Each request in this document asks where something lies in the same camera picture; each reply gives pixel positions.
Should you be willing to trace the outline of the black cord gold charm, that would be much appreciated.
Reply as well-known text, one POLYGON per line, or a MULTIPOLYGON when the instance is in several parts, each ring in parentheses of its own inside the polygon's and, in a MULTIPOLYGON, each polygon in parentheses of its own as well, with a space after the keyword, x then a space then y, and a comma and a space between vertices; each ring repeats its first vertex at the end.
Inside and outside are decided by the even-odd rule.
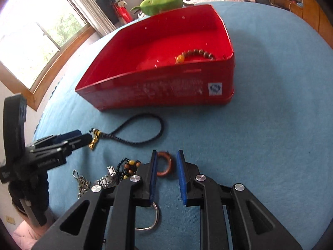
POLYGON ((151 113, 137 114, 127 119, 110 133, 92 128, 90 132, 93 135, 93 140, 89 144, 89 148, 94 150, 101 140, 111 140, 129 146, 143 146, 162 137, 164 128, 164 120, 159 115, 151 113))

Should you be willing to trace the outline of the silver metal wristwatch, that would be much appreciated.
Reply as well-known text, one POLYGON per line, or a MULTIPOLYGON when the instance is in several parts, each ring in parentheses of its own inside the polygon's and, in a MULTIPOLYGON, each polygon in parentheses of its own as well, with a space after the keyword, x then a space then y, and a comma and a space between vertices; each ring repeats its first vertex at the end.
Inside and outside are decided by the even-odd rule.
POLYGON ((110 165, 107 167, 107 174, 97 179, 94 182, 94 185, 99 185, 102 188, 106 189, 109 187, 113 187, 114 185, 117 184, 117 182, 118 182, 117 172, 115 168, 112 165, 110 165))

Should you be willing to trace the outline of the blue bed cover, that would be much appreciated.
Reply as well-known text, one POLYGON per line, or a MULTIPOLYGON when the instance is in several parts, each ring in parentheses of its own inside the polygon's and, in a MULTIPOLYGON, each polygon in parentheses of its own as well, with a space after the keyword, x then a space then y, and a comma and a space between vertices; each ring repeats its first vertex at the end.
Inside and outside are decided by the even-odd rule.
MULTIPOLYGON (((34 139, 91 128, 111 132, 142 112, 165 121, 163 136, 143 147, 101 140, 76 150, 48 173, 50 208, 58 218, 77 199, 73 169, 91 182, 122 158, 146 163, 152 150, 186 161, 217 183, 243 183, 301 244, 319 242, 332 220, 332 48, 298 16, 246 2, 213 2, 235 52, 235 94, 225 106, 137 108, 99 112, 75 87, 115 33, 83 48, 64 67, 34 139)), ((182 204, 177 172, 158 178, 161 222, 135 232, 139 249, 200 249, 198 207, 182 204)))

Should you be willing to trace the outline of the wooden framed window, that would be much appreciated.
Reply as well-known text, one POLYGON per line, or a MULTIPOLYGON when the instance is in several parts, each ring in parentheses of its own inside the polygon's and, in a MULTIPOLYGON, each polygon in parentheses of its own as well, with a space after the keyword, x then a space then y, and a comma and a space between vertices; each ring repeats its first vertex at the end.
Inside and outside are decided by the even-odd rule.
POLYGON ((38 110, 62 67, 94 33, 72 0, 1 0, 1 82, 38 110))

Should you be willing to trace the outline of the red hanging bag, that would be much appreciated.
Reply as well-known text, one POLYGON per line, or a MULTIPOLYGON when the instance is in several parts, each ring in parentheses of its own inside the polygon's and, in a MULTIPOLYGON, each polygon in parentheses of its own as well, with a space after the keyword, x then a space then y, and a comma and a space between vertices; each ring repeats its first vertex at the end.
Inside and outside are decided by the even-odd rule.
POLYGON ((129 13, 129 11, 126 9, 126 6, 128 4, 125 1, 120 1, 120 2, 116 2, 113 4, 113 7, 116 11, 116 13, 119 15, 120 20, 124 23, 130 23, 133 21, 133 18, 131 16, 131 14, 129 13))

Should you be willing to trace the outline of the beige curtain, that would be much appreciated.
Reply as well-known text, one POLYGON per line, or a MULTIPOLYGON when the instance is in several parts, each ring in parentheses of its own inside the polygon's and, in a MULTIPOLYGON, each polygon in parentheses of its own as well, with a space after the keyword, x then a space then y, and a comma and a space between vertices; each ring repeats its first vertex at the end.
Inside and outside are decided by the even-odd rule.
POLYGON ((95 0, 71 0, 89 24, 102 37, 116 30, 95 0))

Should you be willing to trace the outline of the red tin box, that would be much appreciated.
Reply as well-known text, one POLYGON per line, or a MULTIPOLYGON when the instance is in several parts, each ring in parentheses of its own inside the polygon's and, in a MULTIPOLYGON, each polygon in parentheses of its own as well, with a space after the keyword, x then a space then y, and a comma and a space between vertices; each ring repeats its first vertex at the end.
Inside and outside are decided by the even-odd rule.
POLYGON ((119 29, 75 91, 98 110, 226 104, 235 55, 211 5, 161 13, 119 29))

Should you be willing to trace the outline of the green avocado plush toy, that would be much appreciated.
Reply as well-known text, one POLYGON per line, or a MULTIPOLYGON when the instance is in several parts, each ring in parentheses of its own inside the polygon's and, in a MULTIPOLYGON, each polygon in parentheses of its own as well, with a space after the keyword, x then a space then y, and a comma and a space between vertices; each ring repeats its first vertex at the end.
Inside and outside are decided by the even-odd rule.
POLYGON ((147 16, 154 16, 165 11, 180 9, 184 6, 185 1, 190 2, 191 0, 144 0, 130 11, 133 13, 141 11, 147 16))

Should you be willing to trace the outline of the wooden wardrobe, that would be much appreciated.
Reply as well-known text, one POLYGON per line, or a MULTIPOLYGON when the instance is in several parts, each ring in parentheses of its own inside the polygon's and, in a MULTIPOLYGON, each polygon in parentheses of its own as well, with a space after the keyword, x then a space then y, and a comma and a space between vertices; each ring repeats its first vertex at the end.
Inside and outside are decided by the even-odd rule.
POLYGON ((303 19, 332 47, 332 24, 316 0, 303 0, 303 19))

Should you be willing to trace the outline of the wooden desk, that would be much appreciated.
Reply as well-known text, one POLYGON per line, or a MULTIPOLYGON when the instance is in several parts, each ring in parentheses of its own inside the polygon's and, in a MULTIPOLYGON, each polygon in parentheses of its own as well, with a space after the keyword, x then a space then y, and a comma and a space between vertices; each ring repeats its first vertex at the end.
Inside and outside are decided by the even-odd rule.
POLYGON ((303 8, 300 7, 294 0, 270 0, 270 2, 275 7, 292 12, 300 18, 303 17, 303 8))

